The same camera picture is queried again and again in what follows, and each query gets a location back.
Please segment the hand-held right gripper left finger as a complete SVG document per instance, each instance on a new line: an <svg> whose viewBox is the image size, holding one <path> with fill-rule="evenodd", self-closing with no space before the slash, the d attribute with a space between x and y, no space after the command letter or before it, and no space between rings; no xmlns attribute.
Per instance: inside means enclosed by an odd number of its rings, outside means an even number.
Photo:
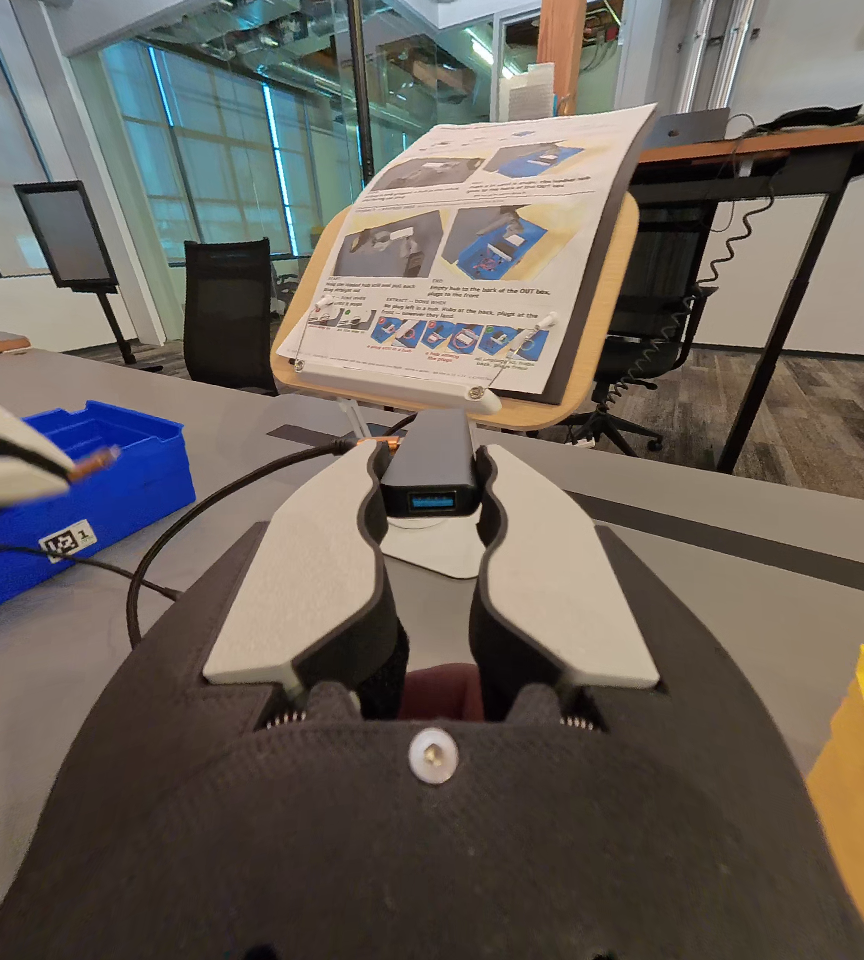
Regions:
<svg viewBox="0 0 864 960"><path fill-rule="evenodd" d="M391 460L386 440L357 443L276 510L205 661L206 681L403 688L409 642L380 548Z"/></svg>

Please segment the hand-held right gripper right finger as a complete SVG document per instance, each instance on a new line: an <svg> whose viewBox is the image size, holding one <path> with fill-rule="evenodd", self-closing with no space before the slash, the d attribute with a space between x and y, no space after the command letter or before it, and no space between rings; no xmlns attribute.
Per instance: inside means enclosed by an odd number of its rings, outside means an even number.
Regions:
<svg viewBox="0 0 864 960"><path fill-rule="evenodd" d="M480 677L495 690L650 690L661 675L595 522L503 446L481 446L484 545L469 619Z"/></svg>

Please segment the blue plastic bin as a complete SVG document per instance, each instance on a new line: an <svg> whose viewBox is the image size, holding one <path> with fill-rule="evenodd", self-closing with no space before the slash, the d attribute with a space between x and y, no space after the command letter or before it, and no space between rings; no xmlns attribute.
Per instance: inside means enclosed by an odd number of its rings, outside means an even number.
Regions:
<svg viewBox="0 0 864 960"><path fill-rule="evenodd" d="M90 400L25 423L75 461L118 458L64 494L0 509L0 546L30 550L0 551L0 605L196 500L179 422Z"/></svg>

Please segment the grey usb hub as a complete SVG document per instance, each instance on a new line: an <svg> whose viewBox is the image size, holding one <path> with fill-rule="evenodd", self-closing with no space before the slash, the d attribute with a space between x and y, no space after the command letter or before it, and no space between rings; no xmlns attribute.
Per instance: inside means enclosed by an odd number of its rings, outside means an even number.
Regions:
<svg viewBox="0 0 864 960"><path fill-rule="evenodd" d="M474 444L465 411L417 413L391 456L380 491L395 520L466 518L480 506Z"/></svg>

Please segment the black display on stand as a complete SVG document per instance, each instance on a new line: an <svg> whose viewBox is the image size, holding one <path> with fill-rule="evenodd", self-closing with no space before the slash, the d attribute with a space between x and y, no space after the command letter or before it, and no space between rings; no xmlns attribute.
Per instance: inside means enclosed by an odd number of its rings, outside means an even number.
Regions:
<svg viewBox="0 0 864 960"><path fill-rule="evenodd" d="M24 183L13 189L55 286L94 295L124 364L147 373L162 373L161 365L138 363L114 315L109 296L118 293L118 279L83 182Z"/></svg>

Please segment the instruction sheet on wooden stand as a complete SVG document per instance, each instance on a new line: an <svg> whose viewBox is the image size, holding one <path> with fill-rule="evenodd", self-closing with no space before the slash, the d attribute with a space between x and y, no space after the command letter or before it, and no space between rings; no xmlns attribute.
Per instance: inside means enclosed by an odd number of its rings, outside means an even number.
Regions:
<svg viewBox="0 0 864 960"><path fill-rule="evenodd" d="M511 397L469 399L469 389L432 384L390 373L366 373L327 367L320 361L292 361L278 349L299 324L313 301L316 286L326 269L329 250L340 233L348 210L342 210L325 228L322 239L301 278L293 301L275 335L270 352L274 377L283 385L331 396L347 409L360 437L369 431L356 402L390 406L410 412L424 409L461 409L471 423L511 431L532 431L555 426L577 411L592 392L610 321L618 303L640 223L639 206L630 193L622 199L597 286L591 299L570 374L561 401L549 405ZM388 558L433 571L456 580L473 580L484 546L475 532L474 516L392 519L382 541Z"/></svg>

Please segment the black mesh office chair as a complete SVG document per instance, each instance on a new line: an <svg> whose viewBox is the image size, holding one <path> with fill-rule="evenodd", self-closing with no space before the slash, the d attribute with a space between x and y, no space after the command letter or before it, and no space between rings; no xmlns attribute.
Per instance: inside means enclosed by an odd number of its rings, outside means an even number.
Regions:
<svg viewBox="0 0 864 960"><path fill-rule="evenodd" d="M270 243L186 240L183 361L191 380L279 394L271 365Z"/></svg>

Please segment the printed instruction sheet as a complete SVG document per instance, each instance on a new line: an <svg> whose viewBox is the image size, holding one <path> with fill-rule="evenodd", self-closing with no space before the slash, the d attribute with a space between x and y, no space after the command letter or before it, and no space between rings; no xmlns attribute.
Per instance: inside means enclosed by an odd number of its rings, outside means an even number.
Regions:
<svg viewBox="0 0 864 960"><path fill-rule="evenodd" d="M575 267L591 245L579 178L556 118L438 125L386 165L347 210L302 319L277 353L333 369L390 374L502 397L544 390L577 282L550 290L554 260Z"/></svg>

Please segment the white perforated panel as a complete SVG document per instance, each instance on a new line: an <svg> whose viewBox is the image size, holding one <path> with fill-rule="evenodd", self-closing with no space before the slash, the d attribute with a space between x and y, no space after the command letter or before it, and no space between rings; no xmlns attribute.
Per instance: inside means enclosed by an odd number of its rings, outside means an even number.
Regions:
<svg viewBox="0 0 864 960"><path fill-rule="evenodd" d="M499 79L496 121L537 121L556 114L555 64L536 63L523 73L503 69Z"/></svg>

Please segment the wooden pillar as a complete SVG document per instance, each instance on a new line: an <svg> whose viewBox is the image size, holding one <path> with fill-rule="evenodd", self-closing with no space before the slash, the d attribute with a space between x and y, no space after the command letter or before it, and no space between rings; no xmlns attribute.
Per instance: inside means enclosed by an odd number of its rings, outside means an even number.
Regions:
<svg viewBox="0 0 864 960"><path fill-rule="evenodd" d="M586 22L586 1L542 1L536 61L554 66L556 116L574 115Z"/></svg>

